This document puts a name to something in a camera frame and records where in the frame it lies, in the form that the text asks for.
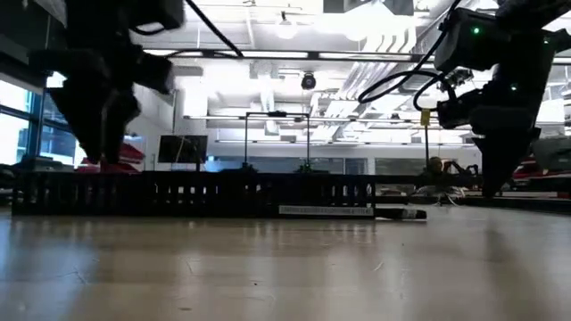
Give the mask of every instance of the white label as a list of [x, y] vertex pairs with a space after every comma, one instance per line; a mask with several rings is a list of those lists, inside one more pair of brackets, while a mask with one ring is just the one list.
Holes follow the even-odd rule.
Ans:
[[402, 209], [401, 219], [415, 219], [417, 218], [417, 210]]
[[336, 215], [336, 216], [374, 216], [371, 208], [328, 207], [328, 206], [291, 206], [280, 205], [279, 214], [285, 215]]

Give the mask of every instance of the person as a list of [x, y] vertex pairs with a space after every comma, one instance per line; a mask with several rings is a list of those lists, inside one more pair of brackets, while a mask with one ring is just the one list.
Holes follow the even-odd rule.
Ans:
[[445, 177], [443, 172], [443, 160], [440, 157], [431, 157], [428, 160], [428, 167], [424, 168], [423, 172], [418, 176], [415, 184], [416, 189], [427, 185], [439, 185]]

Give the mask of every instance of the table surface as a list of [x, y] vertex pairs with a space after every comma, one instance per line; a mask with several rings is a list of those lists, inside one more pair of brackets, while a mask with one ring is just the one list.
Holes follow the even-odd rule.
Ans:
[[3, 320], [571, 320], [571, 218], [0, 216]]

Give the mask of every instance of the ceiling pipe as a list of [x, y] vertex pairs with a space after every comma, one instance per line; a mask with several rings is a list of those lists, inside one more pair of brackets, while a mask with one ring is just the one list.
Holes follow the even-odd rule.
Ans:
[[[394, 53], [409, 53], [414, 46], [417, 44], [417, 29], [414, 25], [410, 25], [408, 30], [406, 30], [404, 37], [401, 38], [401, 43], [400, 43], [400, 47], [398, 47], [398, 50], [390, 50], [389, 52], [394, 52]], [[359, 91], [357, 91], [354, 95], [354, 98], [356, 99], [357, 96], [360, 94], [360, 90], [364, 90], [365, 88], [368, 88], [369, 86], [372, 86], [374, 84], [374, 80], [377, 79], [375, 77], [375, 75], [384, 75], [383, 77], [386, 77], [387, 74], [389, 74], [392, 70], [394, 70], [395, 67], [397, 67], [397, 63], [394, 62], [388, 62], [388, 63], [378, 63], [377, 66], [379, 66], [380, 70], [375, 70], [370, 74], [370, 77], [368, 78], [368, 80], [358, 88]]]
[[252, 30], [252, 12], [250, 10], [250, 7], [246, 7], [245, 10], [245, 15], [246, 15], [246, 28], [248, 29], [248, 38], [250, 39], [250, 44], [252, 45], [252, 49], [256, 49], [256, 41], [255, 38], [253, 36], [253, 30]]
[[313, 93], [310, 99], [310, 117], [315, 117], [319, 111], [319, 98], [321, 93]]
[[[381, 42], [380, 46], [377, 48], [378, 52], [389, 52], [389, 53], [399, 53], [402, 50], [410, 50], [412, 46], [414, 46], [416, 41], [416, 30], [414, 26], [410, 26], [408, 30], [405, 32], [406, 34], [399, 35], [384, 35], [383, 41]], [[350, 88], [344, 95], [347, 99], [355, 99], [355, 97], [359, 94], [358, 90], [362, 88], [365, 84], [369, 83], [372, 79], [371, 75], [378, 75], [378, 74], [387, 74], [394, 66], [395, 63], [363, 63], [361, 64], [364, 68], [360, 69], [358, 76], [352, 80], [352, 83], [349, 85]], [[360, 117], [363, 112], [365, 112], [368, 108], [360, 108], [356, 115]], [[340, 137], [343, 136], [343, 132], [346, 128], [351, 126], [350, 124], [342, 124], [334, 125], [328, 127], [327, 130], [331, 130], [333, 132], [333, 137]]]
[[[269, 74], [258, 74], [260, 85], [260, 103], [264, 112], [276, 111], [276, 101], [274, 100], [274, 89], [271, 87], [271, 77]], [[267, 136], [279, 136], [279, 126], [275, 120], [268, 120], [264, 125], [264, 132]]]
[[[385, 10], [386, 14], [391, 14], [388, 9], [378, 0], [372, 2], [370, 6], [379, 11]], [[367, 43], [363, 46], [362, 52], [385, 52], [385, 50], [391, 46], [391, 40], [392, 38], [387, 35], [370, 35], [367, 37]], [[343, 86], [337, 92], [337, 96], [341, 97], [342, 99], [349, 99], [349, 97], [352, 95], [350, 90], [354, 88], [356, 84], [359, 84], [361, 81], [363, 81], [363, 79], [371, 72], [371, 69], [375, 68], [375, 66], [377, 66], [377, 63], [355, 62], [352, 66], [349, 77], [344, 81]], [[352, 111], [344, 111], [344, 114], [348, 115], [351, 112]], [[338, 128], [338, 125], [320, 126], [318, 129], [316, 129], [313, 135], [318, 136], [324, 132], [328, 132], [331, 133], [332, 136]]]
[[[416, 44], [410, 49], [411, 53], [422, 54], [425, 53], [430, 46], [432, 46], [432, 44], [440, 36], [440, 30], [438, 30], [438, 25], [443, 21], [453, 1], [454, 0], [443, 1], [442, 4], [439, 4], [435, 8], [433, 8], [433, 10], [431, 11], [431, 15], [434, 15], [436, 19], [434, 19], [432, 23], [430, 23], [422, 32], [418, 34], [416, 39]], [[474, 7], [478, 5], [478, 3], [479, 0], [464, 0], [460, 3], [459, 6], [474, 9]], [[367, 86], [370, 86], [375, 82], [377, 82], [378, 80], [386, 76], [392, 75], [396, 72], [408, 70], [411, 66], [412, 64], [408, 63], [397, 64], [387, 74], [377, 74], [374, 77], [372, 77], [367, 83]], [[397, 81], [399, 81], [399, 79], [396, 79], [394, 82], [389, 82], [387, 84], [384, 84], [383, 86], [379, 87], [377, 91], [381, 92], [387, 89], [388, 87], [392, 86]]]

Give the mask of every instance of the window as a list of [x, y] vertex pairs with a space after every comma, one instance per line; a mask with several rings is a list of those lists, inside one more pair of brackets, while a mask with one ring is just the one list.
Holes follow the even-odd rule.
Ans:
[[44, 99], [44, 119], [61, 122], [62, 124], [68, 123], [63, 117], [63, 114], [57, 109], [57, 106], [50, 94], [46, 94]]
[[28, 146], [29, 122], [0, 114], [0, 163], [13, 165], [21, 161]]
[[72, 133], [44, 126], [40, 155], [50, 157], [66, 165], [76, 164], [76, 156], [80, 152], [78, 142]]
[[375, 159], [376, 175], [420, 175], [425, 159]]
[[[260, 173], [293, 173], [305, 163], [305, 158], [295, 157], [248, 157], [248, 163]], [[240, 169], [244, 157], [210, 157], [206, 170], [218, 172], [223, 169]], [[331, 174], [343, 174], [343, 159], [314, 158], [311, 167]]]
[[345, 159], [345, 174], [366, 175], [367, 159]]
[[31, 111], [33, 93], [0, 80], [0, 105], [18, 111]]

